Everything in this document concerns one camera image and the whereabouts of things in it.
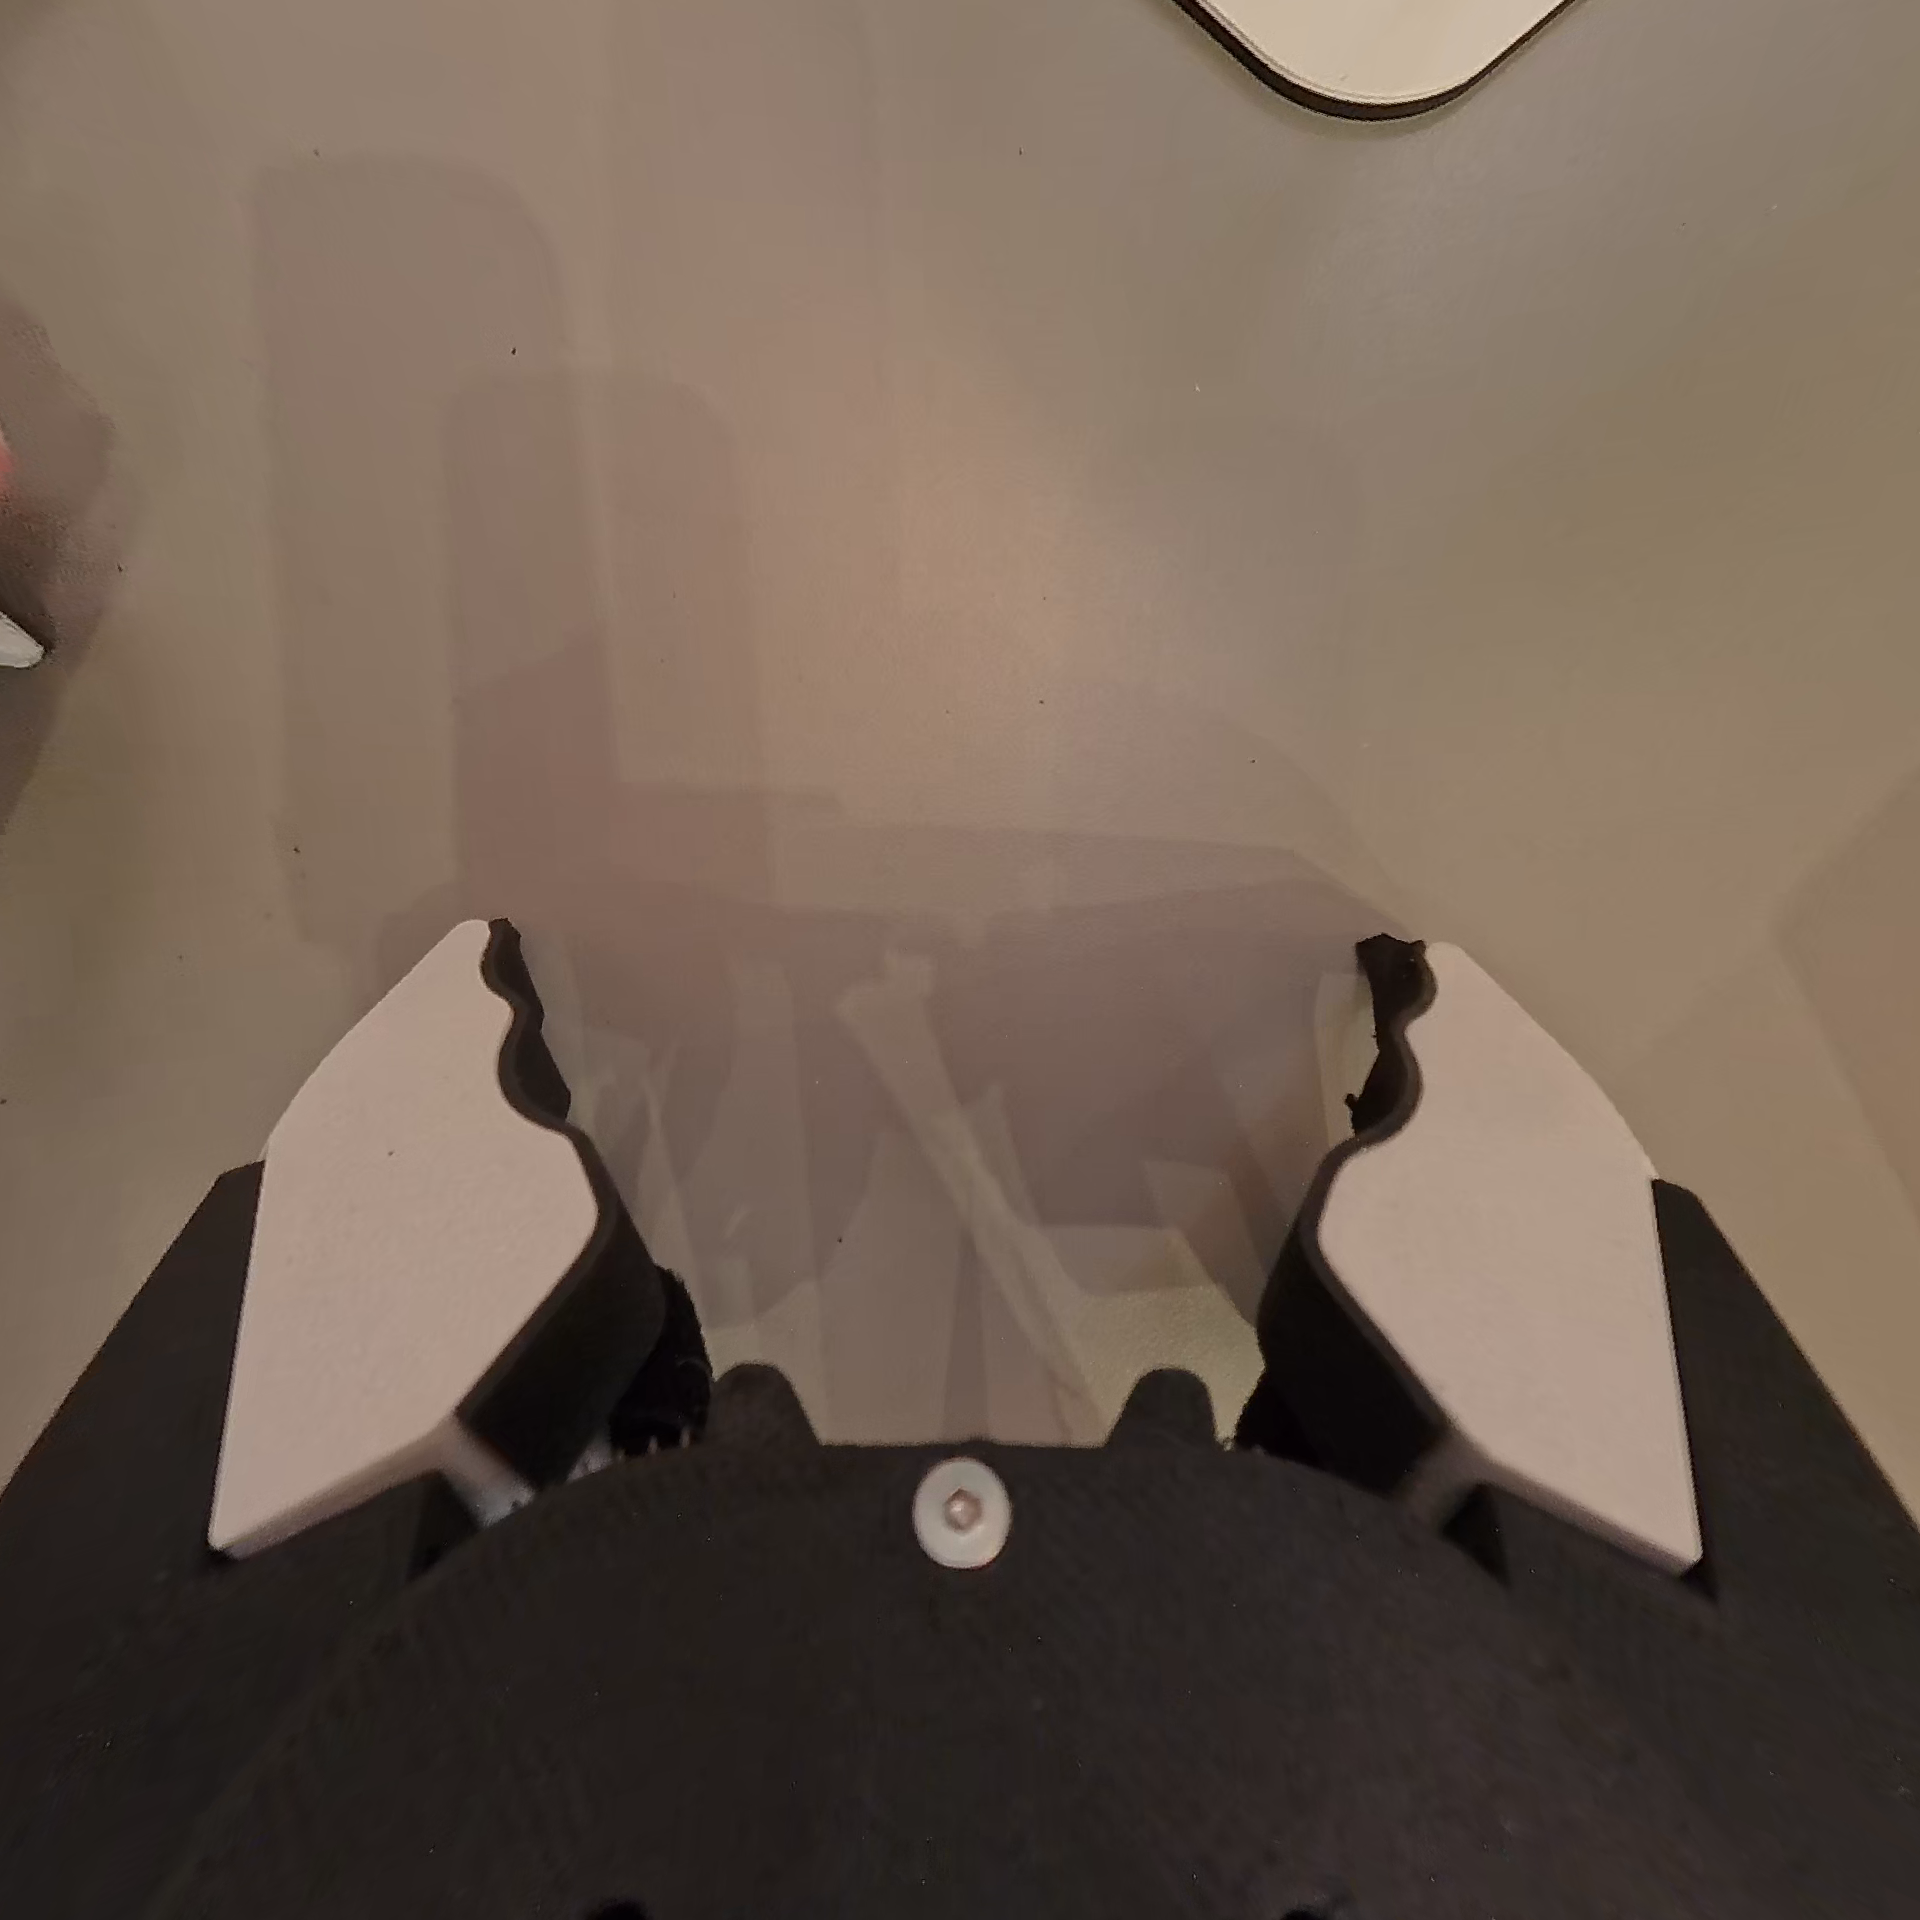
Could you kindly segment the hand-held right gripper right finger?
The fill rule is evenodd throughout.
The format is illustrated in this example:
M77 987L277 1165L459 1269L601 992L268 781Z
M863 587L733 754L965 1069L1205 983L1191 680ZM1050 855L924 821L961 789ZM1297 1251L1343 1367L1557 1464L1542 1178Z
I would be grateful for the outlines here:
M1702 1560L1652 1160L1453 943L1354 947L1374 1058L1254 1317L1238 1449L1430 1521L1483 1490L1667 1577Z

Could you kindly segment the white document stand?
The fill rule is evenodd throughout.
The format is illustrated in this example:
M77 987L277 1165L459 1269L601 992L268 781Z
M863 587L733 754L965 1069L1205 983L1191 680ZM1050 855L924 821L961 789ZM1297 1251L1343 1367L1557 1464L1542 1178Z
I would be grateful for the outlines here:
M1565 2L1182 2L1261 85L1350 120L1396 120L1452 105Z

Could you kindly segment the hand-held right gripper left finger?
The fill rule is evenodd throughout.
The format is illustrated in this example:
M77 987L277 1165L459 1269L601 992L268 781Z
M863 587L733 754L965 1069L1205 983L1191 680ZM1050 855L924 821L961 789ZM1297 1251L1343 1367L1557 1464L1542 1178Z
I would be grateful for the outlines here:
M215 1552L406 1480L484 1526L699 1437L699 1314L569 1109L508 918L451 928L307 1075L258 1162Z

